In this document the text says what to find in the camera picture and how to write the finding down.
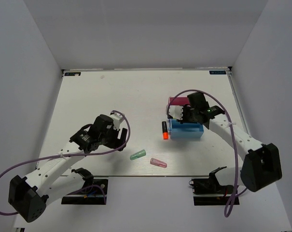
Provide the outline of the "pink translucent eraser case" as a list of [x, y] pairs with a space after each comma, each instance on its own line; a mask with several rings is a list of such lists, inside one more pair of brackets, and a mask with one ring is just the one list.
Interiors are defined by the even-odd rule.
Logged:
[[150, 159], [150, 164], [154, 165], [154, 166], [162, 167], [162, 168], [166, 168], [167, 167], [167, 163], [165, 163], [163, 161], [160, 161], [158, 159], [154, 159], [154, 158]]

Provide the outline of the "orange cap black highlighter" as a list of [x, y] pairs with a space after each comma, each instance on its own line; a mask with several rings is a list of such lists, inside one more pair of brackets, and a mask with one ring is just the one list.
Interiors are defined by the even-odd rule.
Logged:
[[168, 140], [169, 139], [168, 129], [167, 129], [167, 122], [166, 121], [162, 121], [162, 135], [163, 135], [163, 139], [164, 140]]

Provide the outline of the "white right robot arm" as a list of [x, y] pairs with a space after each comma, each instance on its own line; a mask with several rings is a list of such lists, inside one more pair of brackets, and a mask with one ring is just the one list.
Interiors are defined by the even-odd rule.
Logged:
[[243, 161], [234, 168], [223, 168], [209, 180], [210, 189], [222, 192], [231, 181], [236, 186], [245, 186], [249, 191], [260, 189], [280, 180], [282, 169], [279, 150], [273, 143], [265, 144], [235, 125], [221, 103], [210, 106], [204, 93], [187, 96], [189, 104], [181, 110], [180, 122], [199, 123], [220, 136], [235, 151], [235, 159]]

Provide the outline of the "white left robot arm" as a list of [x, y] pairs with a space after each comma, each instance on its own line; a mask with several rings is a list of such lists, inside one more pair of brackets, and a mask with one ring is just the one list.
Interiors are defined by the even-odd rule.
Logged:
[[9, 204], [31, 223], [48, 205], [68, 194], [101, 189], [88, 170], [74, 169], [73, 165], [92, 155], [100, 146], [111, 152], [122, 151], [130, 136], [130, 127], [120, 128], [123, 121], [127, 121], [124, 114], [112, 111], [108, 116], [100, 114], [93, 124], [81, 127], [55, 158], [49, 158], [26, 176], [17, 175], [10, 181]]

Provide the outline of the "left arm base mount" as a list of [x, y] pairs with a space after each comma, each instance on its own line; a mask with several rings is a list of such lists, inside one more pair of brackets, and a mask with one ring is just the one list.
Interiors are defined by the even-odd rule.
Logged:
[[95, 178], [92, 187], [81, 190], [72, 195], [66, 195], [61, 199], [62, 205], [105, 205], [108, 194], [107, 178]]

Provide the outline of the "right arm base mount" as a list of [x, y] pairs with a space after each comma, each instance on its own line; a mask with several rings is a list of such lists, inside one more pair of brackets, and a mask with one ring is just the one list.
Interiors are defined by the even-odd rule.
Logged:
[[221, 186], [209, 178], [189, 181], [193, 190], [194, 206], [224, 206], [233, 192], [233, 186]]

